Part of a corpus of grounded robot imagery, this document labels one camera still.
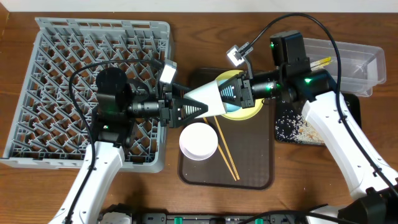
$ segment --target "yellow bowl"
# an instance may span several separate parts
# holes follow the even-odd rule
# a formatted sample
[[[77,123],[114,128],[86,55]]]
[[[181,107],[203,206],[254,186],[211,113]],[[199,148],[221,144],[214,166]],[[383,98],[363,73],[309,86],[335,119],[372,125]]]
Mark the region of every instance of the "yellow bowl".
[[[238,74],[239,72],[242,72],[241,70],[230,70],[227,72],[222,73],[221,75],[217,76],[216,80],[221,81],[221,80],[227,80],[234,75]],[[223,114],[222,116],[227,119],[231,119],[234,121],[242,121],[245,119],[249,119],[256,115],[262,108],[262,99],[256,100],[255,106],[252,108],[246,108],[246,109],[238,109],[235,112],[232,113],[226,113]]]

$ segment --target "black cable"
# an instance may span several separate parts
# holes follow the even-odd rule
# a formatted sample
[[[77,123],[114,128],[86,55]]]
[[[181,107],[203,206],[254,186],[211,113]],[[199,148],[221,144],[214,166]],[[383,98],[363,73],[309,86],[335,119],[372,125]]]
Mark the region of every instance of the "black cable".
[[[366,158],[366,160],[370,163],[371,167],[373,167],[375,173],[377,173],[380,178],[387,184],[387,186],[390,188],[391,192],[398,198],[398,192],[395,189],[394,185],[388,180],[388,178],[382,173],[381,168],[379,168],[374,161],[372,160],[372,158],[369,156],[369,154],[366,152],[366,150],[362,147],[361,143],[358,141],[358,139],[356,138],[355,134],[352,132],[351,128],[349,127],[347,120],[345,120],[345,116],[343,114],[343,111],[341,110],[341,105],[340,105],[340,85],[341,85],[341,59],[340,59],[340,53],[338,51],[336,42],[334,40],[334,38],[331,36],[330,32],[328,31],[328,29],[321,23],[319,22],[316,18],[305,14],[305,13],[300,13],[300,12],[295,12],[295,13],[290,13],[290,14],[286,14],[284,16],[278,17],[276,19],[274,19],[273,21],[271,21],[261,32],[260,34],[248,45],[246,46],[244,49],[242,49],[239,53],[241,53],[242,55],[244,55],[245,51],[247,51],[247,49],[250,49],[253,44],[263,35],[263,33],[265,33],[265,31],[267,29],[269,29],[273,24],[275,24],[277,21],[281,20],[281,19],[285,19],[287,17],[292,17],[292,16],[301,16],[301,17],[305,17],[307,19],[312,20],[313,22],[315,22],[316,24],[318,24],[318,26],[320,26],[323,31],[326,33],[326,35],[329,37],[331,44],[333,45],[333,48],[335,49],[335,53],[336,53],[336,58],[337,58],[337,84],[336,84],[336,106],[337,106],[337,111],[338,114],[340,116],[340,120],[343,122],[345,128],[347,129],[348,134],[351,136],[351,138],[353,139],[353,141],[355,142],[355,144],[357,145],[357,147],[359,148],[359,150],[362,152],[363,156]]]
[[[99,66],[99,65],[105,65],[105,64],[109,64],[109,63],[121,63],[121,62],[126,62],[126,63],[128,63],[128,62],[131,62],[131,63],[134,63],[134,62],[150,63],[153,67],[158,68],[158,69],[161,69],[161,67],[159,66],[159,64],[156,64],[156,63],[154,63],[154,62],[151,61],[151,60],[141,60],[141,59],[109,60],[109,61],[93,63],[93,64],[91,64],[91,65],[84,66],[84,67],[82,67],[82,68],[76,70],[75,72],[73,72],[73,73],[72,73],[72,76],[71,76],[70,79],[69,79],[69,95],[70,95],[70,98],[71,98],[71,100],[72,100],[72,102],[73,102],[73,105],[75,106],[75,109],[76,109],[77,113],[78,113],[79,116],[80,116],[80,119],[83,121],[83,124],[86,126],[87,133],[88,133],[88,139],[89,139],[90,144],[91,144],[91,153],[92,153],[92,155],[91,155],[91,164],[90,164],[90,166],[88,167],[88,172],[87,172],[87,174],[86,174],[86,177],[84,178],[83,182],[81,183],[80,188],[79,188],[78,192],[76,193],[76,196],[75,196],[75,198],[73,199],[72,204],[70,205],[68,215],[65,217],[65,224],[70,224],[70,223],[72,222],[71,217],[72,217],[73,211],[74,211],[74,209],[75,209],[76,203],[77,203],[77,201],[78,201],[78,199],[79,199],[79,196],[80,196],[81,192],[83,191],[83,189],[84,189],[84,187],[85,187],[85,185],[86,185],[86,183],[87,183],[88,178],[90,177],[91,172],[92,172],[93,169],[94,169],[95,160],[96,160],[96,159],[95,159],[95,158],[96,158],[96,154],[95,154],[95,145],[94,145],[93,133],[91,132],[90,126],[89,126],[88,123],[87,123],[87,120],[86,120],[86,118],[85,118],[85,115],[84,115],[83,112],[81,111],[81,109],[80,109],[80,107],[79,107],[79,105],[77,104],[77,101],[76,101],[76,99],[75,99],[75,95],[73,94],[73,89],[72,89],[72,87],[73,87],[73,79],[75,78],[75,76],[76,76],[77,74],[79,74],[80,72],[82,72],[82,71],[84,71],[84,70],[86,70],[86,69],[93,68],[93,67],[97,67],[97,66]]]
[[[355,222],[351,222],[351,221],[340,219],[340,218],[330,217],[328,215],[322,215],[322,214],[313,213],[313,212],[296,211],[296,210],[276,210],[276,211],[263,212],[261,214],[255,215],[251,218],[248,218],[245,221],[241,221],[238,224],[247,224],[249,222],[253,222],[254,220],[256,220],[258,218],[262,218],[262,217],[268,216],[268,215],[295,215],[297,217],[320,218],[323,220],[328,220],[328,221],[339,223],[339,224],[357,224]]]

